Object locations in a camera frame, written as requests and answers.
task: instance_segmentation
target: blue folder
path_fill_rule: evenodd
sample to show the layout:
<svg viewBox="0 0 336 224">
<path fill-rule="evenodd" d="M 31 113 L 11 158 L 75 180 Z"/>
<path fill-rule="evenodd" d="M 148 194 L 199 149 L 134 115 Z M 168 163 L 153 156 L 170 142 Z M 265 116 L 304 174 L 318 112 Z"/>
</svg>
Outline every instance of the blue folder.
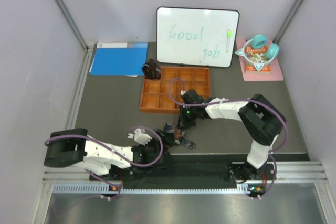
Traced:
<svg viewBox="0 0 336 224">
<path fill-rule="evenodd" d="M 97 48 L 90 74 L 92 76 L 143 76 L 147 43 L 134 47 Z"/>
</svg>

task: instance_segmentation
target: aluminum frame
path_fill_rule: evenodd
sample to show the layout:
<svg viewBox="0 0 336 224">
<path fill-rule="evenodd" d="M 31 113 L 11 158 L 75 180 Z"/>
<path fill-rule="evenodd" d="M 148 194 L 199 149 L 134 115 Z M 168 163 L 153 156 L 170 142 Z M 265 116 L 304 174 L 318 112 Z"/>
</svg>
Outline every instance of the aluminum frame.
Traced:
<svg viewBox="0 0 336 224">
<path fill-rule="evenodd" d="M 73 18 L 68 12 L 62 0 L 55 0 L 60 10 L 62 11 L 69 26 L 75 33 L 81 46 L 86 49 L 85 57 L 81 66 L 78 82 L 72 98 L 72 103 L 68 113 L 68 119 L 65 129 L 75 127 L 76 118 L 79 110 L 80 100 L 84 89 L 87 72 L 92 57 L 93 46 L 88 47 L 78 30 Z M 296 0 L 288 16 L 284 20 L 275 42 L 279 42 L 284 35 L 287 27 L 290 25 L 295 13 L 302 4 L 303 0 Z M 325 174 L 321 162 L 278 162 L 278 174 L 276 183 L 314 183 L 321 207 L 328 224 L 336 224 L 336 201 L 333 196 L 331 187 L 328 183 L 328 178 Z M 90 183 L 99 184 L 100 182 L 88 181 L 88 176 L 84 171 L 74 168 L 64 168 L 61 171 L 49 168 L 46 170 L 39 191 L 39 201 L 36 206 L 35 214 L 31 223 L 45 223 L 47 210 L 50 204 L 51 195 L 53 193 L 55 183 Z M 124 193 L 210 193 L 211 191 L 181 191 L 181 190 L 127 190 Z"/>
</svg>

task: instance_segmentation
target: whiteboard frame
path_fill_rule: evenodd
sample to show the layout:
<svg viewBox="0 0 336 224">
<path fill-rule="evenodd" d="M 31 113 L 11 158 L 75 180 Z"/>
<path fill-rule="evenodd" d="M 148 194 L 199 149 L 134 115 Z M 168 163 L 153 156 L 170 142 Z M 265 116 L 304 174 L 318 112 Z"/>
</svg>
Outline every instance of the whiteboard frame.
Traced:
<svg viewBox="0 0 336 224">
<path fill-rule="evenodd" d="M 226 10 L 226 11 L 230 11 L 230 12 L 237 12 L 238 13 L 238 21 L 237 21 L 237 27 L 236 27 L 236 34 L 235 34 L 235 38 L 233 40 L 234 42 L 234 48 L 235 48 L 235 44 L 236 44 L 236 37 L 237 37 L 237 31 L 238 31 L 238 26 L 239 26 L 239 19 L 240 19 L 240 12 L 238 10 L 233 10 L 233 9 L 213 9 L 213 8 L 193 8 L 193 7 L 169 7 L 169 6 L 159 6 L 157 9 L 156 9 L 156 43 L 158 43 L 158 17 L 157 17 L 157 13 L 159 11 L 160 8 L 174 8 L 174 9 L 193 9 L 193 10 Z M 157 53 L 157 50 L 158 50 L 158 47 L 156 47 L 156 60 L 159 62 L 159 63 L 171 63 L 171 64 L 178 64 L 180 66 L 184 66 L 184 65 L 188 65 L 188 66 L 198 66 L 198 67 L 215 67 L 215 68 L 229 68 L 232 64 L 232 57 L 233 57 L 233 54 L 235 53 L 235 50 L 233 49 L 232 51 L 232 55 L 231 55 L 231 61 L 230 61 L 230 65 L 227 66 L 227 67 L 220 67 L 220 66 L 211 66 L 211 65 L 194 65 L 194 64 L 184 64 L 184 63 L 180 63 L 180 62 L 169 62 L 169 61 L 165 61 L 165 62 L 162 62 L 162 61 L 159 61 L 158 60 L 158 53 Z"/>
</svg>

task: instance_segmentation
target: green marker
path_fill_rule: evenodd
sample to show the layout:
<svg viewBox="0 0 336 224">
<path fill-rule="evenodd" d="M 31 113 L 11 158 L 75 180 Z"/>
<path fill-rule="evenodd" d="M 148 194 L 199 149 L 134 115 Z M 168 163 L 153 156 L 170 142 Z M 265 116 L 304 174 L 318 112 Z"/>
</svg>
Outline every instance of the green marker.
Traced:
<svg viewBox="0 0 336 224">
<path fill-rule="evenodd" d="M 226 33 L 226 52 L 229 52 L 229 44 L 230 44 L 230 39 L 231 39 L 231 30 L 228 30 Z"/>
</svg>

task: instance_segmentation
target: whiteboard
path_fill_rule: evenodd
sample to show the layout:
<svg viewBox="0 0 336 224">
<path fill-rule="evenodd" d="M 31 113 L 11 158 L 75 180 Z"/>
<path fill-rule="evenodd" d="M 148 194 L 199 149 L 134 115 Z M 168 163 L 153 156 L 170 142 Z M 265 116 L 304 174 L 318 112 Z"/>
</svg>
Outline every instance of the whiteboard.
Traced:
<svg viewBox="0 0 336 224">
<path fill-rule="evenodd" d="M 237 10 L 159 7 L 157 60 L 164 63 L 229 67 L 238 21 Z"/>
</svg>

